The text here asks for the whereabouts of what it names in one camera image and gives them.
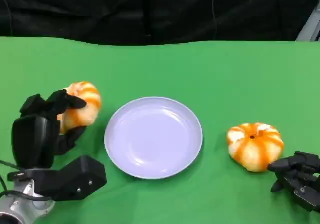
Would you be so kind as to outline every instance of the green table surface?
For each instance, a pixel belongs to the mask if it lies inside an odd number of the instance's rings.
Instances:
[[[249,173],[227,150],[226,131],[243,122],[274,125],[284,156],[319,153],[320,46],[286,42],[197,42],[116,47],[51,38],[0,38],[0,159],[14,162],[11,128],[25,99],[87,80],[99,89],[97,121],[64,156],[61,168],[88,154],[104,163],[108,184],[83,201],[60,202],[37,224],[301,224],[310,214],[286,192],[273,194],[271,172]],[[203,149],[182,173],[141,180],[107,156],[104,132],[127,102],[165,96],[198,116]],[[0,166],[6,175],[11,168]]]

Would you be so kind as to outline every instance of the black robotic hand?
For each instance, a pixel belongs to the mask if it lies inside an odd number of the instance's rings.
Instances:
[[[40,94],[29,97],[12,127],[12,148],[18,166],[50,168],[54,155],[61,155],[75,146],[86,127],[77,127],[60,135],[57,115],[68,108],[83,108],[86,102],[69,95],[66,90],[54,92],[47,100]]]
[[[314,175],[320,173],[318,155],[296,151],[291,157],[270,163],[268,169],[277,177],[272,192],[286,188],[299,205],[320,212],[320,179]]]

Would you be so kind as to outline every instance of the white plate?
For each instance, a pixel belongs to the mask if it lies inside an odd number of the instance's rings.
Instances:
[[[106,151],[124,172],[139,178],[175,175],[197,157],[203,142],[201,124],[183,104],[162,97],[131,101],[110,119]]]

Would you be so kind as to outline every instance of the toy pumpkin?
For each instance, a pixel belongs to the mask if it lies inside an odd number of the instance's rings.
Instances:
[[[92,83],[73,83],[65,89],[68,94],[83,99],[86,106],[80,109],[69,108],[63,114],[58,115],[57,119],[61,121],[60,133],[62,134],[72,128],[89,126],[94,123],[102,104],[101,96]]]
[[[266,171],[284,149],[279,131],[264,123],[232,127],[227,133],[227,143],[231,157],[252,172]]]

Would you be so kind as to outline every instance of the black fabric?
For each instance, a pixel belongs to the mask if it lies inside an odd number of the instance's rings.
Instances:
[[[318,0],[6,0],[14,36],[109,45],[295,40]],[[10,36],[0,0],[0,35]]]

